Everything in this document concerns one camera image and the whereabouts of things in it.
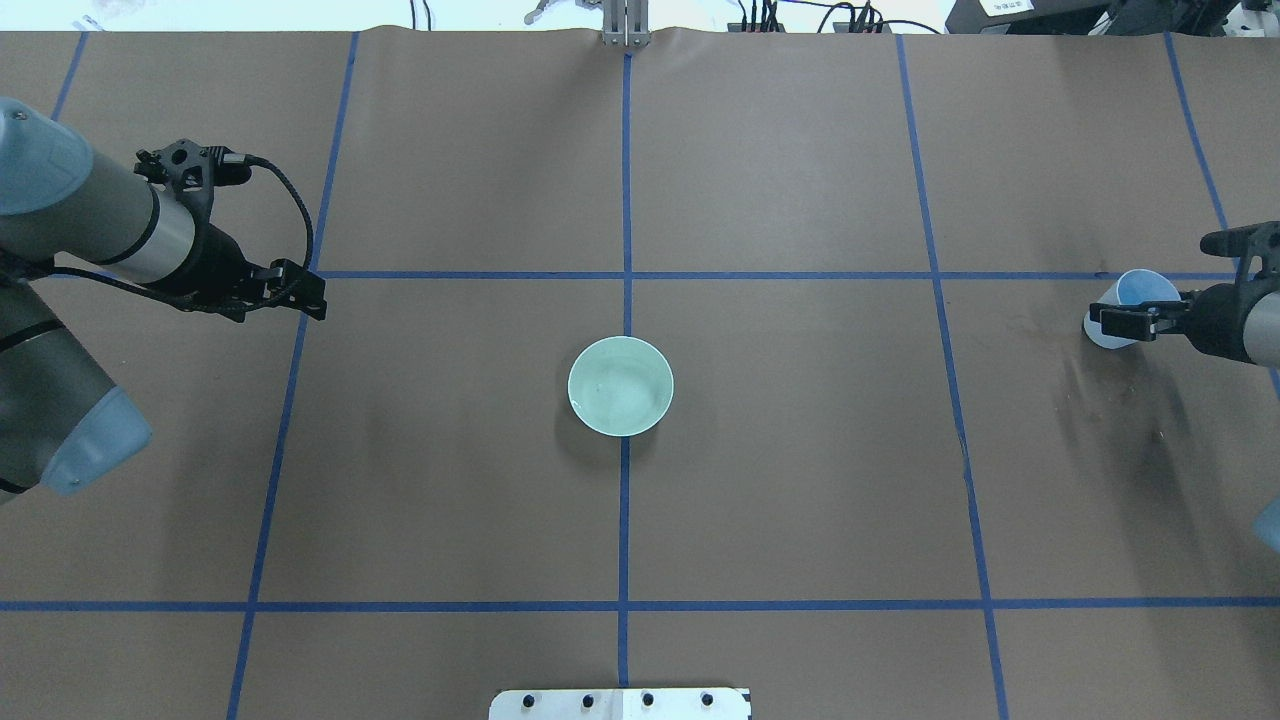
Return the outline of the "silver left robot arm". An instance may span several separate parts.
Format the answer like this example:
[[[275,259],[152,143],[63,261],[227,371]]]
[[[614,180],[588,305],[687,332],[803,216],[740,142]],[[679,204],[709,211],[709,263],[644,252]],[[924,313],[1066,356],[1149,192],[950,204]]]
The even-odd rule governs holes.
[[[152,427],[49,296],[99,284],[177,313],[243,322],[288,307],[326,316],[317,232],[301,192],[266,158],[175,140],[132,167],[15,97],[3,99],[3,502],[73,495],[133,459]],[[253,263],[212,219],[220,188],[270,173],[296,205],[303,256]]]

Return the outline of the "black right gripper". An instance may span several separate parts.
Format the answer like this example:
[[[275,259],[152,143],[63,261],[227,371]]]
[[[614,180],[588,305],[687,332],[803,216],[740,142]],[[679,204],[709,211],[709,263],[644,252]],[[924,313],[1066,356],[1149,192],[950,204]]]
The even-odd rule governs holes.
[[[1277,263],[1279,223],[1262,222],[1215,231],[1199,240],[1199,251],[1212,258]],[[1138,307],[1091,304],[1091,319],[1111,336],[1153,342],[1162,334],[1184,334],[1199,352],[1238,363],[1254,363],[1245,350],[1245,320],[1263,297],[1260,290],[1213,284],[1197,291],[1190,304],[1142,304]]]

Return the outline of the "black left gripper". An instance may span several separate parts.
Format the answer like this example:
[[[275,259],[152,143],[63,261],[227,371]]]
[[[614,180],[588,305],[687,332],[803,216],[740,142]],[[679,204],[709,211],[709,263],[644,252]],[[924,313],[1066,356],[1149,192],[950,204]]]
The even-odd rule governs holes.
[[[182,264],[150,288],[191,299],[202,313],[234,322],[257,309],[288,307],[321,322],[326,318],[325,281],[289,259],[268,266],[247,260],[239,245],[215,225],[197,228]]]

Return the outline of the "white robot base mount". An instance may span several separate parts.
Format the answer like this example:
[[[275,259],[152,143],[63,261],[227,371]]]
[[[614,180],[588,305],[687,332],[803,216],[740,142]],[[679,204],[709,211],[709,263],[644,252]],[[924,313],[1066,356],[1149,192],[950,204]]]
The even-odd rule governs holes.
[[[753,719],[750,691],[730,687],[503,691],[489,719]]]

